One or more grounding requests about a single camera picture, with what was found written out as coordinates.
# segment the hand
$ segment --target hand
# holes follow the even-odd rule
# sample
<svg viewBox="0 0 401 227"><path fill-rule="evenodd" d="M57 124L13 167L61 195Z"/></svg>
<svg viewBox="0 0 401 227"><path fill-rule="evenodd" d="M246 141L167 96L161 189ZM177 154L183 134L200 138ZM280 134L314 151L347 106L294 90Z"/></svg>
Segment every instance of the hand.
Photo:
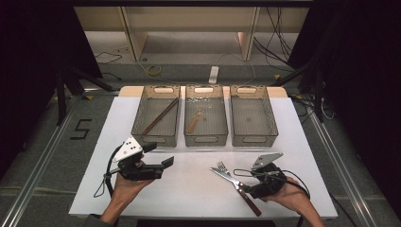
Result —
<svg viewBox="0 0 401 227"><path fill-rule="evenodd" d="M100 219L106 223L114 224L139 192L153 181L154 180L134 182L125 180L123 176L118 173L117 179L115 180L112 200Z"/></svg>
<svg viewBox="0 0 401 227"><path fill-rule="evenodd" d="M287 177L287 180L296 184L297 181L291 177ZM318 227L324 226L318 212L309 200L307 195L300 188L285 183L283 188L274 195L261 198L262 201L275 201L285 206L286 208L297 212L301 215L310 226Z"/></svg>

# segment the white table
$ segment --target white table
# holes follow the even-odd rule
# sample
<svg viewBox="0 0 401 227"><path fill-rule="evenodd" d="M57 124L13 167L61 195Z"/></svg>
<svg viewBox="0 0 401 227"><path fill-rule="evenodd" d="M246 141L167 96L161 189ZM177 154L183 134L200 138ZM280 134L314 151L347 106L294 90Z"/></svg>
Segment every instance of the white table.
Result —
<svg viewBox="0 0 401 227"><path fill-rule="evenodd" d="M106 166L115 148L131 135L131 127L139 105L139 97L119 96L113 101L103 130L78 193L69 211L70 215L85 217L102 214L110 201L109 193L94 198ZM167 168L161 180L146 187L124 211L123 216L135 218L171 219L279 219L298 215L287 208L269 201L253 200L261 210L257 217L235 191L233 185L210 170L223 161L234 168L250 169L258 155L266 152L283 152L274 161L281 169L297 174L307 185L311 200L322 218L338 216L324 185L304 131L289 98L270 98L279 136L271 148L234 148L231 129L225 147L188 148L183 137L183 117L180 119L178 145L176 148L157 148L145 155L147 164L160 164L174 156L174 165ZM228 99L226 99L227 119ZM248 185L257 184L255 178L237 177Z"/></svg>

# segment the electrical cable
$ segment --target electrical cable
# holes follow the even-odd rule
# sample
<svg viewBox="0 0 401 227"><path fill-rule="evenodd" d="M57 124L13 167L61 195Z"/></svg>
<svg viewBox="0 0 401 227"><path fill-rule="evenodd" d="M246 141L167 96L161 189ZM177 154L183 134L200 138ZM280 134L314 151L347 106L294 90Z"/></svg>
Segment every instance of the electrical cable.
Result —
<svg viewBox="0 0 401 227"><path fill-rule="evenodd" d="M329 192L328 195L333 199L333 201L339 206L340 210L344 212L345 216L348 217L348 219L351 221L351 223L357 227L357 224L354 222L354 220L351 218L350 214L345 210L345 208L337 201L337 199Z"/></svg>
<svg viewBox="0 0 401 227"><path fill-rule="evenodd" d="M218 57L218 59L216 60L216 66L218 66L218 61L219 61L220 58L223 57L224 55L233 55L236 59L238 59L238 60L240 60L240 61L244 61L244 60L242 60L241 58L237 57L237 56L236 56L235 54L233 54L233 53L224 53L224 54L221 54L221 55ZM248 61L244 61L244 62L246 62L247 64L249 64L249 65L251 66L252 71L253 71L253 78L250 79L250 80L248 80L247 82L243 83L243 84L240 85L240 86L247 85L248 83L250 83L250 82L252 82L254 79L256 79L256 73L254 72L253 65L252 65L250 62L248 62Z"/></svg>
<svg viewBox="0 0 401 227"><path fill-rule="evenodd" d="M118 76L116 76L116 75L115 75L115 74L113 74L113 73L101 73L101 74L105 74L105 75L111 75L111 76L113 76L113 77L117 78L118 80L123 80L122 78L119 78Z"/></svg>
<svg viewBox="0 0 401 227"><path fill-rule="evenodd" d="M117 58L114 59L114 60L108 61L108 62L98 62L98 63L100 63L100 64L108 64L108 63L110 63L110 62L117 61L117 60L123 58L122 55L112 54L112 53L109 53L109 52L101 52L100 54L95 55L95 58L99 57L99 56L102 55L102 54L108 54L108 55L116 56Z"/></svg>
<svg viewBox="0 0 401 227"><path fill-rule="evenodd" d="M303 114L298 114L298 116L306 116L307 115L307 107L313 107L307 103L304 103L300 98L296 97L296 96L288 96L289 98L291 98L291 100L293 102L298 102L301 103L303 105L303 107L305 108L305 113Z"/></svg>
<svg viewBox="0 0 401 227"><path fill-rule="evenodd" d="M251 173L252 175L241 175L241 174L236 174L236 173L235 173L236 171L249 172L249 173ZM272 176L272 175L269 175L269 174L266 174L266 173L254 172L254 171L250 171L250 170L247 170L247 169L238 169L238 168L236 168L236 169L234 169L233 173L234 173L234 175L236 175L236 176L242 176L242 177L266 176L266 177L268 177L268 178L271 178L271 179L274 179L274 180L277 180L277 181L280 181L280 182L284 182L284 183L291 184L291 185L293 185L293 186L298 187L299 189L301 189L301 190L305 193L305 195L307 196L307 198L310 199L309 190L307 189L306 184L301 180L301 178L299 178L296 174L294 174L294 173L291 172L291 171L288 171L288 170L284 170L284 171L285 171L285 172L288 172L288 173L290 173L290 174L292 174L292 175L294 175L298 180L300 180L300 182L304 185L305 188L303 188L303 187L300 186L299 184L290 182L290 181L287 180L287 179L282 179L282 178L275 177L275 176ZM298 219L298 222L297 222L297 225L296 225L296 226L297 226L297 227L301 227L302 224L303 224L303 222L304 222L304 218L303 218L302 216L300 216L300 218Z"/></svg>
<svg viewBox="0 0 401 227"><path fill-rule="evenodd" d="M270 17L271 24L272 24L272 26L273 26L273 28L274 28L274 32L273 32L273 35L272 35L272 36L274 36L274 33L277 34L277 37L279 38L279 41L280 41L280 45L281 45L281 47L282 47L283 54L284 54L284 56L287 58L285 52L287 52L287 54L289 55L287 48L288 48L288 49L290 49L290 48L289 48L289 46L287 45L287 42L285 41L285 39L283 38L283 36L282 36L282 34L281 34L281 25L282 25L281 13L282 13L283 9L282 9L282 8L278 8L278 9L277 9L277 23L276 23L276 26L274 25L273 19L272 19L271 15L270 15L269 8L266 8L266 11L268 12L268 15L269 15L269 17Z"/></svg>
<svg viewBox="0 0 401 227"><path fill-rule="evenodd" d="M283 59L281 59L280 57L278 57L278 56L277 56L276 54L274 54L273 52L271 52L270 50L268 50L268 47L269 47L270 42L269 42L269 43L267 44L267 46L265 47L265 46L263 46L255 37L253 37L253 39L256 41L256 43L254 43L254 46L255 46L262 54L265 55L266 62L268 63L268 65L269 65L270 67L275 68L275 69L279 69L279 70L282 70L282 71L290 72L290 73L294 72L293 70L287 70L287 69L279 68L279 67L277 67L277 66L272 65L272 64L269 62L268 57L271 58L271 59L275 59L275 60L281 61L282 63L284 63L284 64L286 64L286 65L288 65L288 63L287 63L286 61L284 61Z"/></svg>
<svg viewBox="0 0 401 227"><path fill-rule="evenodd" d="M334 119L334 116L336 115L336 113L333 112L333 114L332 114L331 116L328 116L328 115L325 113L325 110L323 109L323 104L324 104L324 100L322 100L322 105L321 105L323 115L324 115L327 119L329 119L329 120Z"/></svg>
<svg viewBox="0 0 401 227"><path fill-rule="evenodd" d="M99 187L99 188L97 189L97 191L95 192L95 194L94 194L94 198L100 197L100 196L102 196L102 195L104 194L104 185L105 185L105 184L107 185L107 188L108 188L108 190L109 190L110 197L113 195L113 187L112 187L112 183L111 183L112 172L110 172L110 168L111 168L111 166L112 166L112 161L113 161L113 158L114 158L115 154L120 150L121 147L122 147L122 145L119 146L118 148L116 148L115 151L113 152L112 156L110 157L109 163L107 164L106 173L103 175L103 181L102 181L102 183L100 184L100 187L103 186L103 190L102 190L102 192L98 195L97 192L98 192L99 189L100 189L100 187Z"/></svg>
<svg viewBox="0 0 401 227"><path fill-rule="evenodd" d="M311 111L308 115L307 115L307 117L301 122L301 125L303 125L305 122L306 122L306 120L314 113L315 111Z"/></svg>
<svg viewBox="0 0 401 227"><path fill-rule="evenodd" d="M147 77L148 77L149 79L160 80L160 81L165 81L165 82L171 82L171 83L176 83L176 84L194 84L193 82L190 82L190 81L181 81L181 82L178 82L178 81L169 80L169 79L159 79L159 78L155 78L154 76L152 76L152 75L150 75L150 74L148 73L148 71L150 70L149 68L150 68L151 66L154 66L154 65L151 65L150 67L148 67L149 70L147 70L147 69L145 68L145 66L144 66L140 61L138 61L137 63L139 64L139 66L142 67L142 69L144 70L145 74L147 75Z"/></svg>

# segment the wire mesh basket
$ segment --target wire mesh basket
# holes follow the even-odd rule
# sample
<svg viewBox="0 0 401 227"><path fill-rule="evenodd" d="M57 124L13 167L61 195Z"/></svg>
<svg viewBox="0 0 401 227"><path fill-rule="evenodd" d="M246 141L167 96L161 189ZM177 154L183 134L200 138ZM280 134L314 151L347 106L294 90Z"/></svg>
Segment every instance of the wire mesh basket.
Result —
<svg viewBox="0 0 401 227"><path fill-rule="evenodd" d="M271 147L278 136L265 86L230 87L234 147Z"/></svg>
<svg viewBox="0 0 401 227"><path fill-rule="evenodd" d="M180 115L180 86L145 86L131 134L143 143L176 147Z"/></svg>
<svg viewBox="0 0 401 227"><path fill-rule="evenodd" d="M185 87L183 133L188 147L225 146L228 126L222 86Z"/></svg>

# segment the metal rod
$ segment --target metal rod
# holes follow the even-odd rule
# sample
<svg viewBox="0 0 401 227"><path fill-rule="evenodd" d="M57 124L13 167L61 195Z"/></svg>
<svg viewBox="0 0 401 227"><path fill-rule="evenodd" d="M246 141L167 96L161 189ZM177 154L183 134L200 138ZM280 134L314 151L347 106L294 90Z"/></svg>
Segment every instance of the metal rod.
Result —
<svg viewBox="0 0 401 227"><path fill-rule="evenodd" d="M142 134L147 134L156 124L159 122L170 110L173 106L178 102L178 98L176 97L163 111L160 113L156 119L153 120L152 123L142 132Z"/></svg>
<svg viewBox="0 0 401 227"><path fill-rule="evenodd" d="M44 171L48 163L50 162L53 153L56 151L57 146L61 140L62 135L65 132L66 127L71 119L72 112L78 104L78 98L75 97L70 101L69 108L67 110L67 116L64 118L60 126L57 126L55 131L53 132L50 141L48 142L46 148L44 149L44 153L39 159L38 163L35 165L32 173L26 181L26 184L21 189L20 194L17 199L14 201L14 204L9 209L6 218L2 223L2 227L10 227L17 226L18 221L22 217L27 204L32 197L33 192L35 191L36 186L38 185L40 179L42 178Z"/></svg>
<svg viewBox="0 0 401 227"><path fill-rule="evenodd" d="M319 122L318 117L315 114L312 115L311 119L318 135L322 139L327 154L329 155L330 160L332 161L333 166L336 169L337 174L339 175L339 178L350 199L350 202L353 204L355 211L357 212L357 216L359 217L361 224L364 227L377 226L375 217L369 209L368 204L363 199L363 196L357 188L356 181L351 176L348 168L346 167L346 164L342 161L339 151L331 140L331 137L327 129L325 128L324 123Z"/></svg>

